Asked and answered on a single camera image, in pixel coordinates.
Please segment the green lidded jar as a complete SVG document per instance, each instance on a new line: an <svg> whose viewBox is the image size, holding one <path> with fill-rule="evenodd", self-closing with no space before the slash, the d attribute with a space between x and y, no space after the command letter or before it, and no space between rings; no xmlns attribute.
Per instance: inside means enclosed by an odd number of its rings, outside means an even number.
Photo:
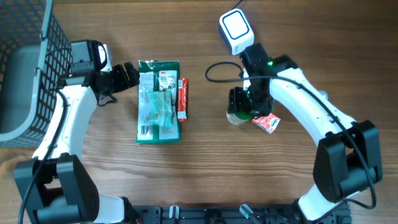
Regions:
<svg viewBox="0 0 398 224"><path fill-rule="evenodd" d="M228 121L236 126L244 124L246 121L252 120L253 116L244 112L229 113L226 112Z"/></svg>

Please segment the red patterned small carton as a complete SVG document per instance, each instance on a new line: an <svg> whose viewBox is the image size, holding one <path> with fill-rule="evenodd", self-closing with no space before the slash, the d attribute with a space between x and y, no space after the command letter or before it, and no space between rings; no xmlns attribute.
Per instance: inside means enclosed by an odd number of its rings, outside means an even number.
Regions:
<svg viewBox="0 0 398 224"><path fill-rule="evenodd" d="M272 134L276 130L280 122L280 118L270 113L268 116L253 118L251 121L267 133Z"/></svg>

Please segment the red stick packet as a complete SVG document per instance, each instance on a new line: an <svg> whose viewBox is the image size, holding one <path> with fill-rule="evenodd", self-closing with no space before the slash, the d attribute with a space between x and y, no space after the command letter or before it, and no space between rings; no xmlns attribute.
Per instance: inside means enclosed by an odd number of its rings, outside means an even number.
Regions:
<svg viewBox="0 0 398 224"><path fill-rule="evenodd" d="M188 84L187 78L180 78L178 81L178 110L177 118L179 122L187 121L188 109Z"/></svg>

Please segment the green sponge package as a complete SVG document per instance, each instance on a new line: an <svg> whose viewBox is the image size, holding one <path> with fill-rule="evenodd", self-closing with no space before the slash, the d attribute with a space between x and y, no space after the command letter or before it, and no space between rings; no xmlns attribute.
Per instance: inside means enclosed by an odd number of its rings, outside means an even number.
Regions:
<svg viewBox="0 0 398 224"><path fill-rule="evenodd" d="M164 144L180 140L180 127L177 118L178 101L178 61L140 61L139 62L139 96L137 135L138 144ZM172 92L172 126L158 126L149 122L149 92Z"/></svg>

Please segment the teal wipes packet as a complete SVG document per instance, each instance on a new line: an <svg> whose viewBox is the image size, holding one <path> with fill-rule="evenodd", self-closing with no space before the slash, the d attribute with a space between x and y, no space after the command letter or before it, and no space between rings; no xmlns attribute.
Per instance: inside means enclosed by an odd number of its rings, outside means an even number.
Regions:
<svg viewBox="0 0 398 224"><path fill-rule="evenodd" d="M158 126L172 126L172 92L154 91L149 92L150 116L149 122Z"/></svg>

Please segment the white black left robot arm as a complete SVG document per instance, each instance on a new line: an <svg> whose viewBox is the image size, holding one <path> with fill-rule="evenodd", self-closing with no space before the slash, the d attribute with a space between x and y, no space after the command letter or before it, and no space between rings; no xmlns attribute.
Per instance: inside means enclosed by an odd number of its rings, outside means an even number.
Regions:
<svg viewBox="0 0 398 224"><path fill-rule="evenodd" d="M100 195L81 163L89 120L99 101L139 84L132 63L112 66L97 40L72 42L72 62L49 93L56 106L49 128L29 161L18 162L14 180L22 198L18 222L137 223L139 214L126 197Z"/></svg>

